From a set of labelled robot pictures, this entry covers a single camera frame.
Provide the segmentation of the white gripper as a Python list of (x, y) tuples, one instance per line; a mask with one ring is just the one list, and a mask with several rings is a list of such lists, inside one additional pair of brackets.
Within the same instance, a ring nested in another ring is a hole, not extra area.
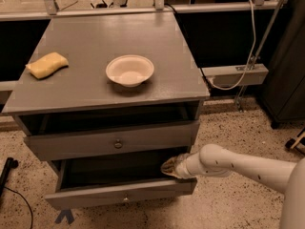
[(160, 170), (164, 175), (187, 179), (196, 176), (196, 173), (191, 171), (196, 162), (196, 155), (181, 154), (178, 157), (174, 156), (165, 161), (161, 165)]

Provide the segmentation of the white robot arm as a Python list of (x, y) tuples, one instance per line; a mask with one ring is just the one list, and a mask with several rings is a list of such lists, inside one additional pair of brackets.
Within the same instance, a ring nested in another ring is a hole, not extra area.
[(298, 163), (249, 156), (207, 144), (193, 154), (169, 158), (161, 165), (165, 175), (188, 179), (238, 173), (284, 195), (280, 229), (305, 229), (305, 159)]

